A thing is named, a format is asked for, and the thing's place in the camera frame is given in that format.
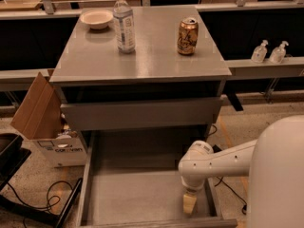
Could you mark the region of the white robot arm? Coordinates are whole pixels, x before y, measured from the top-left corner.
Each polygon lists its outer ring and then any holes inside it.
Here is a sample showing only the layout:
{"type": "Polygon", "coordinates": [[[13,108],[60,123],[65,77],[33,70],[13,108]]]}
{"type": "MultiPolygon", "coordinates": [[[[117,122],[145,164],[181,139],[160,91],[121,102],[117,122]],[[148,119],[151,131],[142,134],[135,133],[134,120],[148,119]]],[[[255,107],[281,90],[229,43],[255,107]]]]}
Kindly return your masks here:
{"type": "Polygon", "coordinates": [[[211,177],[248,176],[247,228],[304,228],[303,115],[280,119],[257,139],[218,153],[195,141],[179,172],[192,194],[211,177]]]}

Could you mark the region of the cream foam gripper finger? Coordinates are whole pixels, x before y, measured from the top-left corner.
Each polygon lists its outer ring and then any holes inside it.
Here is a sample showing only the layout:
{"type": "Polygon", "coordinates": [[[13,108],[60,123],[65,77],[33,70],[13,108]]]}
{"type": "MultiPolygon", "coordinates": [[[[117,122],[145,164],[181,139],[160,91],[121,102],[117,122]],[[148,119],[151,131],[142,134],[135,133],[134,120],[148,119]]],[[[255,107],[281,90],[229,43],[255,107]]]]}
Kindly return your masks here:
{"type": "Polygon", "coordinates": [[[183,212],[187,215],[191,215],[197,203],[197,196],[191,193],[185,193],[183,195],[183,212]]]}

